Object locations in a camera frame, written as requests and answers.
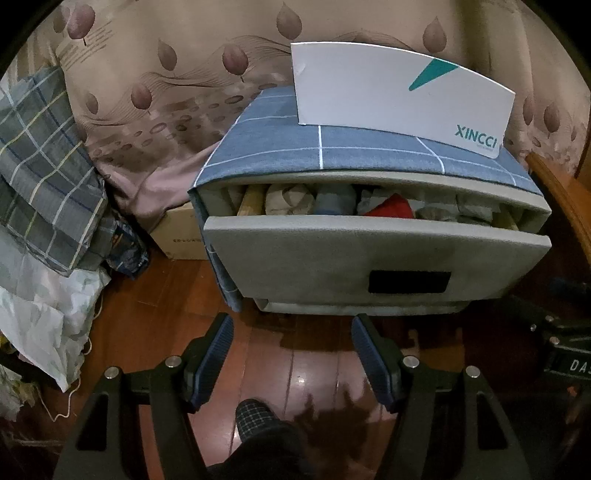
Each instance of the cardboard box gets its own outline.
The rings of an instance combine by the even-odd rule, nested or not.
[[[168,210],[151,236],[171,260],[207,259],[191,202]]]
[[[384,130],[489,158],[499,154],[515,93],[479,73],[362,43],[292,43],[291,58],[303,125]],[[324,141],[330,148],[330,138]],[[433,152],[425,147],[421,153]]]

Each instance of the gray plaid blanket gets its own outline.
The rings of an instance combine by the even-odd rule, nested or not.
[[[0,92],[0,223],[52,269],[95,270],[116,222],[79,138],[61,68]]]

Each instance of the wooden furniture edge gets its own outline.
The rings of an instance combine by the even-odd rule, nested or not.
[[[530,153],[525,161],[556,200],[591,265],[591,192],[546,158]]]

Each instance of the person's leg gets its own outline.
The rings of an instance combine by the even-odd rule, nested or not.
[[[242,444],[223,463],[209,468],[215,480],[310,479],[312,469],[296,428],[263,402],[248,399],[236,408]]]

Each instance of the drawer front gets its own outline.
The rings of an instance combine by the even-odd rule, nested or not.
[[[204,234],[245,297],[285,303],[493,298],[551,247],[531,233],[356,216],[210,217]]]

